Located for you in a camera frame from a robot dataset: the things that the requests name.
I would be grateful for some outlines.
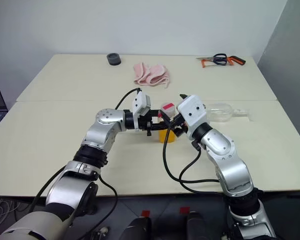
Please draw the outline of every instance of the clear plastic bottle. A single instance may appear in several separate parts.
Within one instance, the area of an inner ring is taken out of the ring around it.
[[[160,109],[162,112],[164,112],[169,118],[173,118],[176,114],[176,107],[173,103],[169,102],[169,103],[164,103],[161,106]],[[163,122],[162,116],[158,115],[158,123]],[[167,130],[159,130],[159,141],[160,143],[164,143],[165,139],[166,139],[166,134],[167,134]],[[168,143],[172,143],[174,142],[176,139],[176,135],[174,134],[173,131],[169,132],[169,137],[168,137]]]
[[[206,116],[211,122],[227,122],[231,117],[248,117],[250,114],[248,110],[233,109],[227,103],[218,102],[206,106]]]

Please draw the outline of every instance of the table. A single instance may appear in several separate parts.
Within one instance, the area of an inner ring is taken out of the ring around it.
[[[134,64],[164,64],[171,76],[163,85],[142,89],[159,101],[178,101],[179,94],[196,94],[206,101],[276,100],[252,57],[244,66],[201,67],[195,56],[121,55],[111,66],[106,55],[57,54],[39,72],[17,101],[109,101],[134,84]]]
[[[216,101],[205,101],[205,104]],[[231,136],[256,187],[265,191],[300,190],[300,136],[276,100],[227,100],[234,108],[248,109],[247,117],[211,122]],[[153,108],[162,101],[153,100]],[[125,101],[122,108],[129,108]],[[34,196],[59,168],[72,160],[95,114],[110,108],[100,100],[17,102],[0,123],[0,196]],[[158,135],[119,133],[102,168],[103,178],[120,195],[186,193],[163,167]],[[176,176],[196,156],[185,135],[167,147],[167,162]],[[184,179],[215,178],[213,164],[203,152]],[[200,183],[196,190],[221,191],[218,183]],[[98,195],[112,195],[99,184]]]

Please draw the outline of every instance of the gray floor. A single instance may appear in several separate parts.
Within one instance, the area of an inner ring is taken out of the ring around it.
[[[64,239],[76,240],[108,212],[113,201],[110,197],[99,198],[97,214],[76,218]],[[265,200],[264,206],[273,228],[280,236],[285,240],[300,240],[300,199],[276,197]],[[154,240],[184,240],[186,215],[180,214],[181,207],[200,212],[214,232],[214,239],[220,239],[225,229],[224,202],[220,197],[198,195],[121,197],[113,214],[102,224],[102,227],[110,228],[106,239],[117,240],[134,218],[140,216],[143,210],[149,210]],[[11,213],[0,226],[0,233],[13,223],[14,216]]]

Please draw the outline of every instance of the pink towel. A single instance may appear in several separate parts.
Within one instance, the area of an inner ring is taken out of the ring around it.
[[[149,67],[141,62],[133,66],[135,79],[134,82],[141,86],[156,86],[158,84],[166,84],[166,88],[170,82],[168,70],[164,65],[158,64]]]

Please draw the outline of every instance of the white wall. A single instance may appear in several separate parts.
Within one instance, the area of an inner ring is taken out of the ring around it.
[[[300,134],[300,0],[288,0],[258,66]]]
[[[258,62],[286,1],[0,0],[0,89],[11,107],[55,53],[228,53]]]

